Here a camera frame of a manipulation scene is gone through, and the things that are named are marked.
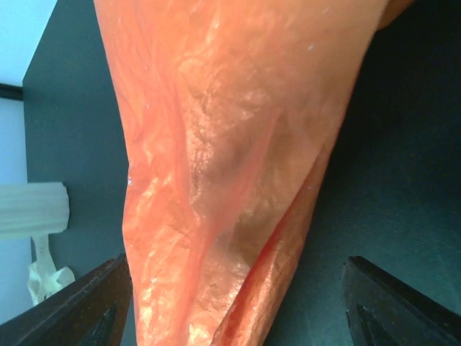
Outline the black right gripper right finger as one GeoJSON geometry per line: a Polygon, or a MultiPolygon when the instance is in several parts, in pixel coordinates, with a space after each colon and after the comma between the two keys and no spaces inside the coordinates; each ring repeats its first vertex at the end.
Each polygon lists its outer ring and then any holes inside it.
{"type": "Polygon", "coordinates": [[[348,257],[341,284],[354,345],[460,344],[460,315],[364,257],[348,257]]]}

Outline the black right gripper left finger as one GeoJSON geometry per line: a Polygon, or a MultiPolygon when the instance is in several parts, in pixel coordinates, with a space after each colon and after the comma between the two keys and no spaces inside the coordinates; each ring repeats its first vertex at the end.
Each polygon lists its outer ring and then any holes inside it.
{"type": "Polygon", "coordinates": [[[125,254],[1,325],[2,345],[119,345],[132,299],[125,254]]]}

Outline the cream printed ribbon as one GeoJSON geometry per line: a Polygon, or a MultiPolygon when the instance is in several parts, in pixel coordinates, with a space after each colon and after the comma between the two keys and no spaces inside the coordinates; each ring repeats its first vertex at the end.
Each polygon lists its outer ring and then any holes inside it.
{"type": "Polygon", "coordinates": [[[28,266],[27,288],[36,306],[75,281],[69,267],[57,270],[50,253],[48,235],[33,236],[36,260],[28,266]]]}

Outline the white ribbed vase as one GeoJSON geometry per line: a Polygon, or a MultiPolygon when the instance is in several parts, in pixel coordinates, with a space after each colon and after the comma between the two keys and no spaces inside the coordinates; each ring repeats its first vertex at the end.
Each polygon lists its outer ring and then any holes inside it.
{"type": "Polygon", "coordinates": [[[68,191],[61,182],[1,186],[1,239],[60,233],[69,217],[68,191]]]}

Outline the orange wrapping paper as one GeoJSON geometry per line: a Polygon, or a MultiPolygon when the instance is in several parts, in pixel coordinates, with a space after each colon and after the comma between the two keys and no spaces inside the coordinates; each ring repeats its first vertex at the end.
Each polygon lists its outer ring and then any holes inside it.
{"type": "Polygon", "coordinates": [[[374,34],[407,1],[96,1],[139,345],[260,345],[374,34]]]}

